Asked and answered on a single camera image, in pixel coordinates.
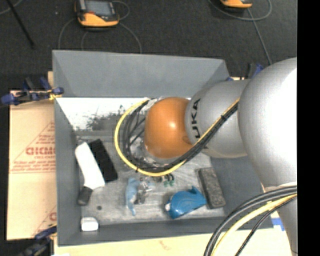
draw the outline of gray box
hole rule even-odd
[[[70,99],[191,98],[202,88],[229,76],[220,59],[72,50],[54,50],[52,55],[54,86],[63,87],[63,98]],[[235,207],[262,192],[247,157],[210,158],[226,201],[219,214],[176,220],[116,221],[101,225],[99,231],[83,232],[80,220],[84,211],[77,205],[82,186],[74,153],[77,132],[58,100],[55,136],[59,246],[213,233]],[[263,227],[271,227],[271,221]]]

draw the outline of cable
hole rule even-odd
[[[241,247],[238,249],[238,251],[236,252],[236,254],[234,256],[239,256],[240,253],[243,251],[243,249],[245,248],[245,246],[248,244],[249,240],[251,239],[251,237],[255,234],[255,232],[257,231],[257,229],[261,226],[261,224],[271,215],[273,214],[276,210],[278,210],[279,208],[287,205],[288,203],[290,203],[291,201],[295,200],[296,197],[292,197],[291,199],[283,202],[282,204],[278,205],[277,207],[275,207],[273,210],[270,210],[269,212],[267,212],[252,228],[251,232],[249,233],[249,235],[246,237],[246,239],[244,240],[244,242],[242,243]]]
[[[115,149],[118,153],[118,155],[121,157],[121,159],[132,169],[142,173],[142,174],[145,174],[145,175],[148,175],[148,176],[154,176],[154,177],[159,177],[159,176],[164,176],[166,174],[169,174],[171,172],[173,172],[174,170],[178,169],[180,166],[182,166],[184,164],[184,162],[181,162],[180,164],[177,164],[176,166],[173,166],[172,168],[168,169],[167,171],[164,171],[164,172],[160,172],[160,173],[150,173],[148,171],[145,171],[143,169],[139,169],[137,166],[135,166],[134,164],[132,164],[130,161],[128,161],[128,159],[123,155],[123,153],[121,152],[120,150],[120,147],[119,147],[119,142],[118,142],[118,136],[119,136],[119,130],[120,130],[120,126],[123,122],[123,120],[126,118],[126,116],[131,112],[133,111],[134,109],[136,109],[138,106],[140,106],[141,104],[145,103],[149,101],[149,99],[144,99],[143,101],[141,102],[138,102],[134,105],[132,105],[119,119],[116,127],[115,127],[115,131],[114,131],[114,145],[115,145]]]
[[[76,20],[76,18],[70,19],[70,20],[67,21],[67,22],[64,24],[64,26],[62,27],[62,29],[61,29],[61,31],[60,31],[60,33],[59,33],[59,38],[58,38],[58,49],[60,49],[60,46],[61,46],[61,38],[62,38],[62,35],[63,35],[66,27],[67,27],[71,22],[73,22],[73,21],[75,21],[75,20]]]
[[[261,44],[262,44],[264,53],[265,53],[265,55],[266,55],[266,57],[267,57],[267,59],[268,59],[269,65],[271,65],[271,64],[272,64],[272,61],[271,61],[270,56],[269,56],[269,54],[268,54],[268,51],[267,51],[267,48],[266,48],[266,46],[265,46],[264,40],[262,39],[262,36],[261,36],[260,31],[259,31],[259,29],[258,29],[257,23],[256,23],[256,21],[253,19],[253,15],[252,15],[252,13],[251,13],[251,11],[250,11],[249,9],[248,9],[248,13],[249,13],[249,15],[252,17],[252,22],[253,22],[254,28],[255,28],[258,36],[259,36],[260,42],[261,42]]]
[[[219,116],[216,121],[209,127],[209,129],[199,138],[199,140],[192,146],[192,148],[187,151],[185,154],[182,156],[178,157],[176,160],[173,162],[166,164],[165,166],[153,166],[153,167],[147,167],[149,170],[145,170],[146,168],[143,166],[137,166],[137,161],[135,163],[132,163],[129,159],[132,159],[132,155],[128,155],[128,158],[126,158],[123,154],[123,152],[120,150],[119,147],[119,142],[118,142],[118,137],[119,137],[119,130],[122,122],[128,116],[132,111],[136,112],[137,108],[140,108],[142,104],[146,104],[149,99],[145,99],[142,102],[138,102],[132,107],[130,107],[119,119],[116,128],[115,128],[115,133],[114,133],[114,144],[116,151],[118,152],[119,156],[121,159],[132,169],[136,170],[137,172],[140,172],[144,175],[148,176],[154,176],[154,177],[159,177],[159,176],[164,176],[166,174],[169,174],[182,165],[184,165],[186,162],[190,161],[195,155],[197,155],[205,146],[206,144],[210,141],[210,139],[213,137],[213,135],[218,131],[218,129],[222,126],[222,124],[238,109],[238,102],[240,98],[236,99],[228,108],[227,110]],[[132,122],[134,119],[133,115],[129,117],[130,119],[127,121],[125,124],[125,127],[128,127],[128,123]]]
[[[127,26],[125,26],[123,23],[119,22],[119,25],[122,26],[123,28],[125,28],[126,30],[128,30],[128,31],[133,35],[133,37],[135,38],[135,40],[137,41],[137,43],[138,43],[138,45],[139,45],[140,54],[142,54],[142,45],[141,45],[141,43],[140,43],[139,38],[136,36],[136,34],[135,34],[130,28],[128,28]]]
[[[19,0],[19,1],[16,2],[13,6],[14,6],[14,7],[17,7],[19,4],[21,4],[22,1],[23,1],[23,0]],[[5,9],[5,10],[0,11],[0,15],[3,15],[3,14],[8,13],[8,12],[10,12],[10,11],[11,11],[11,8],[9,7],[8,9]]]
[[[193,157],[195,157],[200,151],[208,144],[214,134],[218,131],[218,129],[222,126],[222,124],[237,110],[239,98],[212,124],[212,126],[202,135],[202,137],[192,146],[190,150],[188,150],[185,154],[176,158],[174,161],[167,163],[164,166],[152,166],[148,165],[149,173],[160,173],[168,170],[170,167],[175,166],[183,162],[183,164],[190,161]],[[138,166],[139,169],[146,169],[144,166]]]
[[[81,38],[81,44],[80,44],[80,47],[81,47],[81,50],[83,51],[84,50],[84,41],[85,41],[85,38],[87,36],[87,34],[89,33],[89,31],[85,32],[83,37]]]
[[[258,26],[257,26],[257,23],[256,23],[257,21],[261,21],[261,20],[266,19],[266,18],[271,14],[271,12],[272,12],[271,0],[267,0],[268,5],[269,5],[269,10],[268,10],[267,14],[264,15],[264,16],[262,16],[262,17],[259,17],[259,18],[254,18],[249,8],[247,8],[247,11],[248,11],[248,13],[249,13],[249,15],[250,15],[250,18],[243,18],[243,17],[238,17],[238,16],[231,15],[231,14],[229,14],[228,12],[225,12],[225,11],[219,9],[217,6],[215,6],[215,5],[211,2],[211,0],[208,0],[208,2],[209,2],[216,10],[218,10],[219,12],[221,12],[221,13],[229,16],[229,17],[232,17],[232,18],[237,19],[237,20],[240,20],[240,21],[253,22],[254,28],[255,28],[255,30],[256,30],[256,32],[257,32],[257,34],[258,34],[258,37],[259,37],[260,42],[261,42],[261,44],[262,44],[264,53],[265,53],[265,55],[266,55],[266,57],[267,57],[268,63],[269,63],[269,65],[272,64],[272,61],[271,61],[271,58],[270,58],[269,53],[268,53],[268,51],[267,51],[267,48],[266,48],[266,46],[265,46],[264,40],[262,39],[262,36],[261,36],[261,34],[260,34],[260,31],[259,31]]]
[[[275,207],[280,206],[281,204],[287,202],[288,200],[295,198],[297,194],[294,195],[289,195],[284,198],[278,199],[273,202],[269,202],[266,205],[250,212],[248,215],[244,216],[240,220],[238,220],[223,236],[222,238],[217,242],[216,247],[212,251],[211,256],[216,256],[218,255],[218,249],[221,247],[221,244],[223,241],[225,241],[232,233],[234,233],[236,230],[238,230],[241,226],[243,226],[245,223],[248,221],[252,220],[254,217],[266,212],[266,211],[271,211]]]
[[[226,11],[223,11],[223,10],[219,9],[217,6],[215,6],[215,5],[211,2],[211,0],[208,0],[208,2],[209,2],[216,10],[218,10],[218,11],[221,12],[221,13],[223,13],[224,15],[227,15],[227,16],[229,16],[229,17],[232,17],[232,18],[235,18],[235,19],[237,19],[237,20],[244,21],[244,22],[253,22],[253,21],[256,21],[256,22],[257,22],[257,21],[264,20],[264,19],[266,19],[267,17],[269,17],[269,15],[270,15],[271,12],[272,12],[272,4],[271,4],[271,1],[270,1],[270,0],[267,0],[267,2],[268,2],[268,4],[269,4],[269,9],[268,9],[267,14],[264,15],[264,16],[262,16],[262,17],[259,17],[259,18],[253,18],[253,17],[251,17],[251,18],[243,18],[243,17],[238,17],[238,16],[232,15],[232,14],[226,12]]]
[[[265,192],[259,194],[234,209],[225,219],[224,221],[216,228],[213,235],[211,236],[205,251],[204,256],[211,255],[212,251],[214,250],[215,244],[221,234],[221,232],[226,228],[226,226],[233,221],[237,216],[241,215],[244,212],[249,211],[250,209],[259,206],[261,204],[268,203],[270,201],[282,199],[286,196],[292,196],[293,194],[297,193],[297,186],[288,186],[284,188],[278,188],[269,192]]]

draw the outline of blue clamp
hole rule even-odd
[[[35,88],[31,79],[27,77],[22,83],[22,90],[18,91],[15,95],[8,93],[1,97],[1,103],[4,105],[19,105],[27,102],[40,101],[45,99],[53,99],[64,93],[62,87],[52,88],[47,79],[43,76],[40,78],[40,84],[44,91],[39,91]]]

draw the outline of black cable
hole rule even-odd
[[[256,31],[256,33],[258,34],[258,37],[259,37],[260,42],[261,42],[261,44],[262,44],[264,53],[265,53],[265,55],[266,55],[266,58],[268,59],[268,63],[269,63],[269,65],[271,65],[271,64],[272,64],[272,61],[271,61],[270,56],[269,56],[269,53],[268,53],[268,51],[267,51],[265,42],[264,42],[264,40],[262,39],[262,36],[261,36],[260,31],[259,31],[259,29],[258,29],[257,23],[256,23],[256,21],[254,20],[254,17],[253,17],[253,15],[252,15],[251,11],[250,11],[249,9],[248,9],[247,11],[248,11],[249,15],[250,15],[251,18],[252,18],[252,22],[253,22],[255,31]]]
[[[260,40],[260,42],[261,42],[261,44],[262,44],[264,53],[265,53],[265,55],[266,55],[266,57],[267,57],[268,63],[269,63],[269,65],[272,64],[272,61],[271,61],[271,59],[270,59],[269,53],[268,53],[268,51],[267,51],[267,48],[266,48],[266,46],[265,46],[264,40],[263,40],[263,38],[262,38],[262,36],[261,36],[261,34],[260,34],[260,31],[259,31],[258,26],[257,26],[257,23],[256,23],[257,21],[261,21],[261,20],[266,19],[266,18],[269,17],[269,15],[271,14],[271,12],[272,12],[271,0],[267,0],[268,5],[269,5],[269,9],[268,9],[267,14],[264,15],[264,16],[262,16],[262,17],[259,17],[259,18],[254,18],[249,8],[247,8],[247,12],[249,13],[250,18],[243,18],[243,17],[234,16],[234,15],[232,15],[232,14],[226,12],[226,11],[223,11],[223,10],[219,9],[217,6],[215,6],[215,5],[211,2],[211,0],[208,0],[208,2],[209,2],[216,10],[218,10],[218,11],[221,12],[221,13],[223,13],[224,15],[227,15],[227,16],[229,16],[229,17],[232,17],[232,18],[234,18],[234,19],[237,19],[237,20],[240,20],[240,21],[244,21],[244,22],[253,22],[254,28],[255,28],[255,30],[256,30],[256,32],[257,32],[257,34],[258,34],[258,37],[259,37],[259,40]]]
[[[297,186],[289,186],[285,188],[279,188],[276,190],[272,190],[258,196],[253,197],[252,199],[247,200],[240,206],[238,206],[235,210],[233,210],[224,221],[215,229],[213,235],[211,236],[203,256],[210,256],[212,251],[214,250],[215,244],[221,234],[221,232],[227,227],[227,225],[233,221],[234,218],[239,216],[240,214],[249,211],[251,208],[268,203],[269,201],[277,200],[284,198],[286,196],[291,196],[297,193]]]
[[[6,2],[8,3],[16,21],[19,23],[20,25],[20,28],[22,29],[24,35],[26,36],[26,38],[28,39],[29,43],[30,43],[30,46],[32,49],[35,49],[36,47],[36,44],[35,42],[32,40],[31,36],[29,35],[25,25],[23,24],[22,20],[20,19],[18,13],[16,12],[16,9],[15,9],[15,6],[10,2],[10,0],[6,0]]]
[[[72,19],[68,20],[68,21],[63,25],[63,27],[62,27],[62,29],[61,29],[61,31],[60,31],[60,33],[59,33],[59,38],[58,38],[58,49],[59,49],[59,50],[60,50],[60,46],[61,46],[61,38],[62,38],[62,35],[63,35],[66,27],[67,27],[71,22],[73,22],[73,21],[75,21],[75,20],[76,20],[76,18],[72,18]]]
[[[137,162],[135,161],[135,165],[139,168],[139,169],[148,169],[146,170],[147,172],[150,173],[160,173],[160,172],[164,172],[170,168],[172,168],[172,166],[178,165],[181,162],[185,161],[184,163],[187,163],[188,161],[190,161],[192,158],[194,158],[198,153],[201,152],[201,150],[203,150],[203,148],[208,144],[208,142],[211,140],[211,138],[214,136],[214,134],[218,131],[218,129],[225,123],[225,121],[234,113],[236,112],[238,109],[238,103],[234,104],[224,115],[222,115],[219,119],[219,121],[215,124],[214,127],[211,128],[211,130],[201,139],[201,141],[198,141],[198,143],[193,146],[188,152],[186,152],[185,154],[183,154],[182,156],[178,157],[177,159],[175,159],[174,161],[172,161],[171,163],[168,163],[164,166],[154,166],[154,165],[150,165],[148,163],[145,163],[146,166],[142,166],[142,165],[137,165]],[[131,114],[132,118],[135,118],[136,115],[136,111],[134,110],[133,113]],[[124,133],[127,135],[128,134],[128,126],[126,126],[128,124],[129,121],[127,121],[127,123],[125,124],[125,128],[124,128]],[[124,137],[122,137],[123,141],[123,145],[125,145],[123,148],[125,150],[125,153],[127,154],[127,158],[128,160],[130,160],[132,162],[132,160],[134,161],[135,158],[134,156],[130,153],[130,149],[128,149],[129,145],[129,139],[125,139]]]
[[[243,251],[243,249],[245,248],[245,246],[248,244],[249,240],[251,239],[251,237],[255,234],[255,232],[257,231],[257,229],[261,226],[261,224],[271,215],[273,214],[276,210],[278,210],[279,208],[289,204],[291,201],[295,200],[297,197],[293,197],[291,199],[289,199],[288,201],[283,202],[282,204],[276,206],[274,209],[268,211],[252,228],[251,232],[249,233],[249,235],[246,237],[246,239],[244,240],[244,242],[242,243],[242,245],[240,246],[240,248],[238,249],[238,251],[236,252],[236,254],[234,256],[239,256],[241,254],[241,252]]]

